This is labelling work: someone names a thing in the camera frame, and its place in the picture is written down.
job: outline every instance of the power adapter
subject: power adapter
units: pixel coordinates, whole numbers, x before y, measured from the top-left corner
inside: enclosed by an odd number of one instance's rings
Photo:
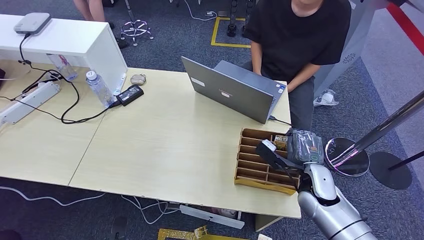
[[[127,90],[117,95],[116,99],[120,102],[120,104],[122,104],[122,106],[127,106],[143,94],[145,94],[144,91],[138,85],[131,85]]]

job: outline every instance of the table leg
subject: table leg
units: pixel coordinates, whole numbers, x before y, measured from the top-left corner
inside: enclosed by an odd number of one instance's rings
[[[270,216],[270,215],[261,215],[256,214],[255,216],[255,223],[254,223],[254,229],[256,232],[262,231],[265,228],[271,226],[275,222],[282,219],[282,216]]]

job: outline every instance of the plastic bottle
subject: plastic bottle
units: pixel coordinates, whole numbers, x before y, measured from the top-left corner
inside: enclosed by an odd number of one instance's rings
[[[98,75],[95,71],[88,71],[86,77],[85,81],[106,108],[116,101],[115,96],[109,90],[108,86],[106,86],[102,76]]]
[[[47,57],[56,66],[57,70],[66,78],[66,80],[72,81],[78,76],[77,72],[69,64],[65,56],[47,53]]]

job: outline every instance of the gray laptop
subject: gray laptop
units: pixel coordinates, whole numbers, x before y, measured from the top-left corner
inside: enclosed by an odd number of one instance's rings
[[[186,57],[181,59],[196,92],[262,124],[286,88],[224,60],[211,69]]]

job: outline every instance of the cardboard organizer box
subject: cardboard organizer box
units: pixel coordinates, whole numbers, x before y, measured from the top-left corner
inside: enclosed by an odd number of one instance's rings
[[[285,171],[273,169],[256,154],[256,146],[262,140],[268,139],[274,143],[276,135],[285,136],[286,134],[249,128],[241,130],[234,184],[277,191],[289,195],[293,195],[296,192],[293,181]],[[276,150],[275,152],[283,158],[287,158],[286,151]],[[298,187],[300,183],[299,171],[292,168],[286,169]]]

